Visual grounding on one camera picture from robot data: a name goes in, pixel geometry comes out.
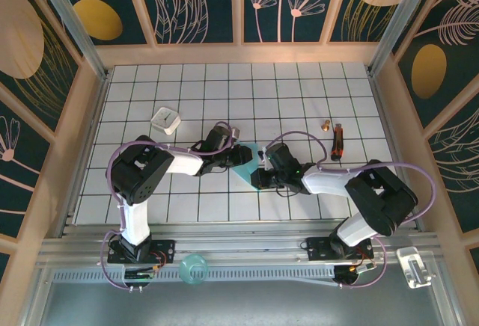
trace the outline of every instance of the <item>brass object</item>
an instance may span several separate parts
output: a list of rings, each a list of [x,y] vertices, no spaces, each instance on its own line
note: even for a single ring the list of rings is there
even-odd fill
[[[327,120],[326,122],[324,122],[324,124],[321,126],[321,128],[322,128],[325,132],[329,131],[329,124],[330,124],[330,123],[331,123],[331,122],[330,122],[329,120]]]

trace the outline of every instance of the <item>wire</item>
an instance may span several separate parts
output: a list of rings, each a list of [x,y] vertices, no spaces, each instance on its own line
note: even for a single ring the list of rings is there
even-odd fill
[[[378,244],[381,246],[382,248],[382,252],[384,253],[384,264],[382,266],[382,270],[381,272],[379,273],[379,275],[377,275],[377,277],[370,281],[369,283],[363,283],[361,285],[344,285],[344,284],[340,284],[340,286],[344,286],[348,289],[361,289],[361,288],[364,288],[364,287],[368,287],[368,286],[372,286],[374,285],[375,283],[377,283],[379,280],[381,280],[381,277],[384,276],[384,273],[386,272],[386,268],[388,267],[388,256],[387,256],[387,253],[386,253],[386,248],[384,246],[384,244],[381,242],[381,240],[379,240],[376,236],[372,236],[371,237],[372,239],[376,240],[378,242]]]

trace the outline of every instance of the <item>purple cable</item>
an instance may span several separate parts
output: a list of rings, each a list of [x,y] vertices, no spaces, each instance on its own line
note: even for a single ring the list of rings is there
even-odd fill
[[[369,283],[363,283],[362,285],[342,285],[342,286],[348,289],[362,289],[363,287],[374,285],[379,280],[381,280],[381,277],[384,276],[384,273],[386,272],[386,268],[388,267],[388,256],[386,255],[386,248],[384,244],[381,242],[381,240],[379,240],[377,237],[372,236],[371,238],[376,240],[379,243],[379,245],[381,245],[382,251],[384,252],[384,264],[382,266],[381,273],[377,275],[377,277],[374,280],[370,281]]]

